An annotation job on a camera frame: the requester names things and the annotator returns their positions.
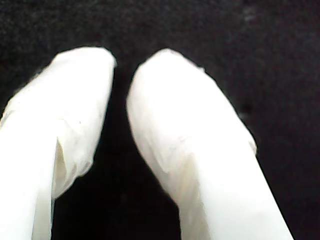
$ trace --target white paper wrap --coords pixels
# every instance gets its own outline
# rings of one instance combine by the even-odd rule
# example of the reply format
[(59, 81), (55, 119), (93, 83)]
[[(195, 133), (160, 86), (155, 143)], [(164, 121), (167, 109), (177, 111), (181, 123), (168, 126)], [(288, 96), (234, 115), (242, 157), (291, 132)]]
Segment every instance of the white paper wrap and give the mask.
[(59, 53), (0, 120), (0, 239), (49, 240), (54, 199), (93, 164), (111, 93), (103, 47)]
[(204, 70), (171, 49), (136, 70), (127, 114), (137, 148), (179, 207), (183, 240), (292, 240), (256, 144)]

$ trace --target wrinkled white material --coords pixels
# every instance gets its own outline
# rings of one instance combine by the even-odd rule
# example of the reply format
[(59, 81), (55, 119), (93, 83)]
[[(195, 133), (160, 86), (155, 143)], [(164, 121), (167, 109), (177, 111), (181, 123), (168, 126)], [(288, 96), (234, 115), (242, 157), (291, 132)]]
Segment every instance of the wrinkled white material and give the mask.
[(49, 240), (52, 202), (84, 175), (103, 127), (114, 56), (59, 53), (7, 104), (0, 121), (0, 239)]
[(214, 80), (163, 49), (127, 97), (137, 148), (179, 207), (183, 240), (292, 240), (256, 144)]

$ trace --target dark fabric surface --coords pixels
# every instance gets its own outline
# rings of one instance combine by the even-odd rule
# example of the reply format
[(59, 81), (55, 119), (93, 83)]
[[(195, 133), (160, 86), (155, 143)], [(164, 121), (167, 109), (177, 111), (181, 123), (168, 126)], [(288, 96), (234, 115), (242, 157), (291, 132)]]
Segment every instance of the dark fabric surface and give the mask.
[(319, 20), (317, 0), (0, 0), (1, 109), (60, 51), (104, 46), (118, 61), (95, 164), (56, 201), (53, 240), (180, 238), (125, 111), (134, 70), (163, 47), (216, 79), (293, 236), (320, 239)]

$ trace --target white fabric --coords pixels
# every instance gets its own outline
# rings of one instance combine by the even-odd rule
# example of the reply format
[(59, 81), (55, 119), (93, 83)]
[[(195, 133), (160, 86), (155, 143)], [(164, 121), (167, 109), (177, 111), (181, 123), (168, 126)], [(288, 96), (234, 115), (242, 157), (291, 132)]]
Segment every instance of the white fabric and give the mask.
[(52, 199), (93, 164), (116, 64), (103, 47), (59, 53), (8, 102), (0, 120), (1, 240), (51, 238)]
[(127, 97), (137, 148), (179, 207), (183, 240), (292, 240), (256, 144), (202, 68), (163, 49)]

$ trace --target white cloth-wrapped object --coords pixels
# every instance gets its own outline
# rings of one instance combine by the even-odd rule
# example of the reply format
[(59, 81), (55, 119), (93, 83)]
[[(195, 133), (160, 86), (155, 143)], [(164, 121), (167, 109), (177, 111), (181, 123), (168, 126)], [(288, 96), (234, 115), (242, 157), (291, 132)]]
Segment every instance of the white cloth-wrapped object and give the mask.
[(93, 164), (112, 88), (103, 47), (59, 53), (0, 121), (0, 239), (49, 240), (54, 199)]
[(179, 207), (183, 240), (292, 240), (256, 144), (203, 69), (163, 49), (127, 97), (137, 148)]

